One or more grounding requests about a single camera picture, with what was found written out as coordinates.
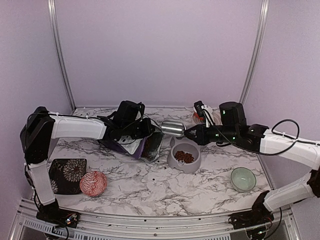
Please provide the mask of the grey double pet bowl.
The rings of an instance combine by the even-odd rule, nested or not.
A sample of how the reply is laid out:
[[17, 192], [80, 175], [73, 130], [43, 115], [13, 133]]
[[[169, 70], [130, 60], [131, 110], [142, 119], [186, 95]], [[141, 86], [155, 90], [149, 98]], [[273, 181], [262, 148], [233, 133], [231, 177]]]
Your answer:
[[201, 166], [201, 149], [195, 142], [187, 138], [172, 137], [169, 143], [171, 149], [167, 156], [167, 164], [172, 169], [185, 174], [195, 173]]

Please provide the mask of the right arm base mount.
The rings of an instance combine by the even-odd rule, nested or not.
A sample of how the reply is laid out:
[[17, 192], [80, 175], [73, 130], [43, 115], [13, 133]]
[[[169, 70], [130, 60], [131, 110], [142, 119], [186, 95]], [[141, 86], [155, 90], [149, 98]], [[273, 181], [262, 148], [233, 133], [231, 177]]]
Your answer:
[[265, 197], [269, 192], [269, 190], [262, 192], [254, 201], [250, 210], [230, 214], [228, 223], [232, 224], [233, 228], [237, 230], [272, 222], [274, 216], [264, 206]]

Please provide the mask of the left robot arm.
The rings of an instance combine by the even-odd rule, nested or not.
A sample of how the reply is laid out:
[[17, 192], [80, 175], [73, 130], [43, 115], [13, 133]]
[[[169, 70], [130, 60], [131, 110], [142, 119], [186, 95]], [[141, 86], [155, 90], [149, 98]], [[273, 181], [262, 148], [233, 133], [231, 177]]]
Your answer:
[[20, 141], [32, 187], [44, 205], [43, 213], [53, 223], [63, 219], [63, 211], [54, 203], [55, 194], [47, 168], [51, 141], [60, 138], [85, 138], [118, 142], [122, 137], [133, 141], [151, 136], [157, 125], [144, 115], [145, 105], [124, 100], [108, 116], [75, 116], [50, 112], [40, 106], [27, 118]]

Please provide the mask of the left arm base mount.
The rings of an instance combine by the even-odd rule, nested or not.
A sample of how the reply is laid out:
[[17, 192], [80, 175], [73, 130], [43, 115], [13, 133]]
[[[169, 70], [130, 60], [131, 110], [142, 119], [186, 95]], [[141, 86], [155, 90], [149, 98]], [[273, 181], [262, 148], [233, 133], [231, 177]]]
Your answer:
[[40, 203], [37, 208], [39, 220], [69, 228], [76, 228], [79, 223], [80, 213], [60, 208], [57, 200], [47, 205]]

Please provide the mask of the silver metal scoop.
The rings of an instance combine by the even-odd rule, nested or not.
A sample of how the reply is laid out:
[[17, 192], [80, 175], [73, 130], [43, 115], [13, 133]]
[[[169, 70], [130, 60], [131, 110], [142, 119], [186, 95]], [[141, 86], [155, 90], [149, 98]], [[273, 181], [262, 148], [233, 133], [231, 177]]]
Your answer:
[[186, 126], [179, 121], [165, 120], [161, 123], [160, 129], [165, 135], [180, 138], [184, 136]]

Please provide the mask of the purple puppy food bag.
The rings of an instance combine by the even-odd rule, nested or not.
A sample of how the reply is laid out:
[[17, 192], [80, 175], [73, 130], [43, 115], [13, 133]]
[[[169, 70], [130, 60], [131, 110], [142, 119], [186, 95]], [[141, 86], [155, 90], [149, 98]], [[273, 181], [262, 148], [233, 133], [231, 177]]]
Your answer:
[[[111, 140], [98, 140], [98, 142], [109, 150], [132, 157], [137, 160], [143, 160], [152, 163], [160, 156], [160, 150], [164, 139], [164, 134], [160, 126], [155, 123], [156, 130], [150, 136], [142, 139], [131, 139], [130, 136], [122, 136], [120, 141], [115, 142]], [[147, 157], [142, 157], [145, 142], [150, 139], [150, 151]]]

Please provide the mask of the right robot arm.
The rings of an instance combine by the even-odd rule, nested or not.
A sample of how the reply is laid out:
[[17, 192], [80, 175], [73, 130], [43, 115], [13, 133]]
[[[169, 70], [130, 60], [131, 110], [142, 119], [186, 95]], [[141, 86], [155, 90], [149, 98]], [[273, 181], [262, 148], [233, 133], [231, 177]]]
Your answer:
[[219, 105], [221, 125], [217, 125], [201, 101], [194, 104], [197, 115], [206, 120], [184, 131], [184, 136], [199, 146], [229, 143], [241, 150], [262, 156], [280, 156], [305, 166], [311, 171], [300, 179], [276, 190], [262, 193], [248, 212], [247, 219], [258, 224], [268, 212], [307, 198], [320, 196], [320, 143], [280, 133], [274, 127], [248, 125], [243, 105], [229, 101]]

